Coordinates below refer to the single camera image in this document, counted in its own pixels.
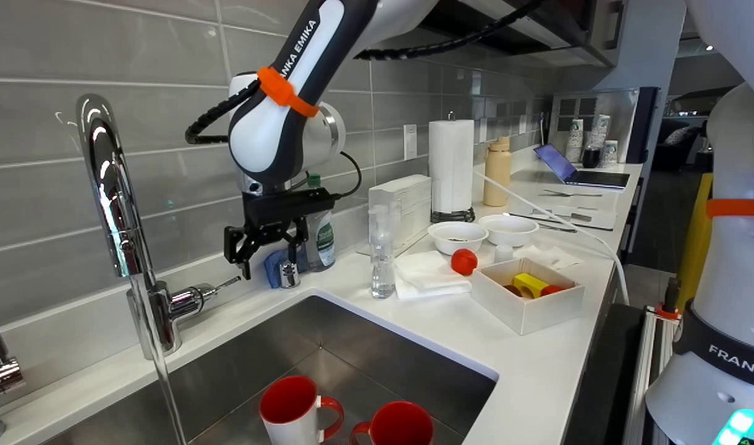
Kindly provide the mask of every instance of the red mug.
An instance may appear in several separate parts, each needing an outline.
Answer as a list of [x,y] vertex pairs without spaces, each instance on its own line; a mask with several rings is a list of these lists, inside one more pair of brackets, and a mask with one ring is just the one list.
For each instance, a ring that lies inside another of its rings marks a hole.
[[[337,413],[337,420],[323,431],[317,429],[318,409]],[[286,377],[274,382],[259,398],[259,420],[271,445],[317,445],[342,431],[344,405],[318,395],[317,383],[307,377]]]
[[419,404],[393,402],[380,405],[374,420],[353,425],[351,445],[357,445],[357,435],[372,435],[374,445],[431,445],[433,424]]

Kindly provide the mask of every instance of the bowl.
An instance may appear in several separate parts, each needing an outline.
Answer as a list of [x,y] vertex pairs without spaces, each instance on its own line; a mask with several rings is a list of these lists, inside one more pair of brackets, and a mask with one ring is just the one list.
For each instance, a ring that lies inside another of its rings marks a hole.
[[438,222],[427,227],[427,236],[442,254],[452,254],[456,251],[479,251],[489,237],[489,233],[475,222]]
[[525,247],[532,246],[535,233],[540,233],[540,222],[514,215],[484,215],[479,225],[489,231],[489,240],[494,246]]

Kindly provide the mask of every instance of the paper towel roll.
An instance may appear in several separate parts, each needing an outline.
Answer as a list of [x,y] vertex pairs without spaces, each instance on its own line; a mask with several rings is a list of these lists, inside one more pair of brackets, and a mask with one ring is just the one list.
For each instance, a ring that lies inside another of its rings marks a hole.
[[461,212],[472,209],[475,121],[431,121],[431,211]]

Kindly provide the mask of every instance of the sink basin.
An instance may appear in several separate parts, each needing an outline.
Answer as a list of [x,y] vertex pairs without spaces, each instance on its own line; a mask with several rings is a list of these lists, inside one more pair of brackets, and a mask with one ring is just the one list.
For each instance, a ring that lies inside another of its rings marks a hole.
[[[309,377],[347,409],[333,444],[378,405],[409,398],[436,424],[436,445],[461,445],[494,382],[399,336],[338,304],[309,296],[225,346],[170,374],[185,437],[195,445],[270,444],[258,418],[259,394],[286,374]],[[53,445],[170,444],[158,385],[97,413]]]

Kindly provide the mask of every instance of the clear glass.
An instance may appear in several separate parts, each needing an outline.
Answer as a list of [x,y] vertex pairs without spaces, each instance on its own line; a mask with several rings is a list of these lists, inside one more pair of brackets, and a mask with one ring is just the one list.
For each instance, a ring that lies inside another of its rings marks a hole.
[[395,295],[391,240],[380,240],[378,246],[372,246],[372,262],[374,262],[372,296],[385,300],[385,296]]
[[369,246],[372,246],[372,296],[385,300],[395,295],[395,274],[393,274],[393,212],[391,206],[374,206],[369,211]]

